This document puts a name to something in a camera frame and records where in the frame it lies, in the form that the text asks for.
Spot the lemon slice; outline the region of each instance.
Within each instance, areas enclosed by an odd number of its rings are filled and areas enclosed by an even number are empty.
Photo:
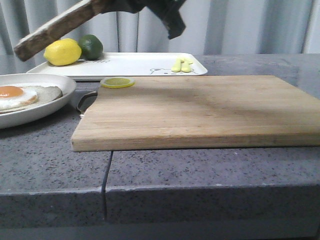
[[[135,80],[130,77],[114,76],[102,79],[100,84],[105,88],[120,89],[132,86],[135,84]]]

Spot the white tray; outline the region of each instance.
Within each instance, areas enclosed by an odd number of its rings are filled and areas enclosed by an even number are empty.
[[[172,72],[178,57],[191,59],[191,72]],[[99,60],[78,60],[66,66],[44,62],[27,73],[55,74],[75,80],[100,80],[108,76],[197,76],[208,70],[191,54],[168,52],[105,52]]]

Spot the egg white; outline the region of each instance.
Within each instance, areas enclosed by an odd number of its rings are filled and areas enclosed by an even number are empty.
[[[23,91],[22,95],[0,98],[0,111],[23,107],[37,101],[38,99],[37,91],[30,88],[23,88],[23,87],[20,87],[20,88]]]
[[[57,86],[48,86],[48,87],[23,86],[21,88],[23,89],[23,91],[30,90],[33,93],[36,92],[36,94],[37,94],[36,101],[31,102],[27,105],[13,107],[13,108],[1,109],[1,107],[0,107],[0,114],[11,113],[11,112],[16,112],[16,111],[20,111],[20,110],[35,108],[37,106],[49,103],[53,100],[56,100],[56,99],[62,97],[62,95],[63,95],[61,89]]]

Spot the wooden cutting board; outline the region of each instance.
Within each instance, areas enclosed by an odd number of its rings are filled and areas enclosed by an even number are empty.
[[[99,88],[74,151],[320,145],[320,100],[275,76],[135,80]]]

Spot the egg yolk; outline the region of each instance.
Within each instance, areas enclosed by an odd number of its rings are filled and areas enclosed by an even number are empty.
[[[23,90],[17,86],[0,86],[0,99],[17,97],[23,94]]]

